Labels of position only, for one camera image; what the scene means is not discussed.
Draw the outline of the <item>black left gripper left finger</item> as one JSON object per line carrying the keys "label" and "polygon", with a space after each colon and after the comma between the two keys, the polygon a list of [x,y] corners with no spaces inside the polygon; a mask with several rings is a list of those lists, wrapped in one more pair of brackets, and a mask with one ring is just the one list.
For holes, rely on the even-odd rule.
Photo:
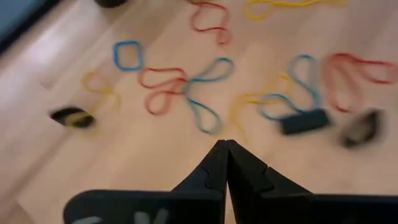
{"label": "black left gripper left finger", "polygon": [[225,140],[215,143],[171,191],[87,190],[63,210],[65,223],[223,223],[228,166]]}

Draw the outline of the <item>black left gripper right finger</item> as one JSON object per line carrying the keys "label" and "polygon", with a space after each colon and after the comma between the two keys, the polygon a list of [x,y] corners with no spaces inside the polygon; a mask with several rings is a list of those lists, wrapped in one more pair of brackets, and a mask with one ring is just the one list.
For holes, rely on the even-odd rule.
{"label": "black left gripper right finger", "polygon": [[237,223],[397,224],[397,197],[315,194],[234,140],[227,142],[228,185]]}

